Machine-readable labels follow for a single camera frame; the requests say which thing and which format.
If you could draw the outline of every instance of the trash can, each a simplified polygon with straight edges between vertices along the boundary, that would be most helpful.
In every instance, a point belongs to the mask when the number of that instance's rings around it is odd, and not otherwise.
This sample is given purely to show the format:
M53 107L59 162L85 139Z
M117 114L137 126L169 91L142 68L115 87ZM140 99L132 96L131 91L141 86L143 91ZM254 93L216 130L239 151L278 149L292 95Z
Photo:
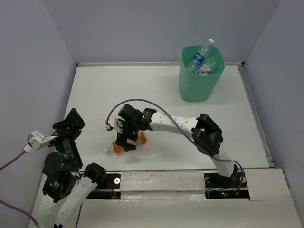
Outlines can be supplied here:
M179 89L184 101L205 101L207 100L219 77L224 71L225 63L220 51L213 46L210 56L217 59L215 69L210 75L195 75L186 70L186 65L192 60L199 45L185 47L181 52Z

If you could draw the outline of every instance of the wall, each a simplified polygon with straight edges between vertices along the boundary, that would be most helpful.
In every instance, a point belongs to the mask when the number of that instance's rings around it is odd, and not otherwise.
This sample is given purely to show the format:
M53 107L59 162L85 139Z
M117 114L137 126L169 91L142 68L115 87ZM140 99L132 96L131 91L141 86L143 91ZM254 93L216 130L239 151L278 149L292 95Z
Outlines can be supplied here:
M0 7L0 166L14 158L28 134L52 133L64 117L75 63L41 0L2 0ZM48 149L23 155L0 172L0 199L28 212L37 195ZM0 205L1 228L29 219Z
M304 225L304 2L282 0L245 70L276 165Z
M279 0L43 0L76 62L180 61L213 38L245 61Z

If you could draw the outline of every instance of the plastic bottle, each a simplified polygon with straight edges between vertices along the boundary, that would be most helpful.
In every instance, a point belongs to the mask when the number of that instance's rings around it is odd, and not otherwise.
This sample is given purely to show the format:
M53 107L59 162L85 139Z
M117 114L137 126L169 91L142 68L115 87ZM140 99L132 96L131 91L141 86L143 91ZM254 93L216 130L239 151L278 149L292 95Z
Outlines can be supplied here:
M198 72L204 60L209 56L213 44L214 41L212 39L209 39L207 43L204 43L199 47L191 62L186 66L188 72L192 74L196 74Z
M144 135L143 132L138 132L138 138L137 141L132 141L132 140L128 140L127 141L129 144L133 144L133 145L144 145L147 143L147 138ZM116 145L115 141L112 143L111 146L109 146L108 148L105 148L104 150L107 154L109 155L113 155L113 154L120 154L125 152L124 148L122 148L121 146Z
M203 64L197 75L209 75L214 70L217 64L217 59L213 56L207 59L206 63Z

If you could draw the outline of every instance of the blue bottle label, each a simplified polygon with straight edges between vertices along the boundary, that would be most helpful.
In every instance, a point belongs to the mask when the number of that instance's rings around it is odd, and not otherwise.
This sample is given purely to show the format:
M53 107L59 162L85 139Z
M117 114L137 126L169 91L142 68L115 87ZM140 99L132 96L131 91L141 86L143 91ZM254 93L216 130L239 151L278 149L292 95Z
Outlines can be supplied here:
M204 60L205 60L205 58L204 58L204 56L201 54L201 53L195 53L195 55L193 56L193 59L194 60L196 60L196 61L198 61L198 63L201 65L203 62L204 62Z

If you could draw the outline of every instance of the bottle with orange label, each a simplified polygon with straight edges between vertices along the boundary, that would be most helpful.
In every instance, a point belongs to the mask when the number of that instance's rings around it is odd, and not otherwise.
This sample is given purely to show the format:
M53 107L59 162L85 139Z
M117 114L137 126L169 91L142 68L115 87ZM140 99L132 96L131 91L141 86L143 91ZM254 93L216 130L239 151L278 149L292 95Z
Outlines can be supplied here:
M138 138L137 138L137 141L132 141L132 140L128 140L127 141L128 143L130 144L133 144L133 145L144 145L147 143L147 138L146 136L144 135L143 132L138 132ZM108 148L105 148L104 150L107 154L120 154L120 153L123 153L125 152L124 148L122 148L121 146L118 146L116 145L115 141L112 143L111 146L109 146Z

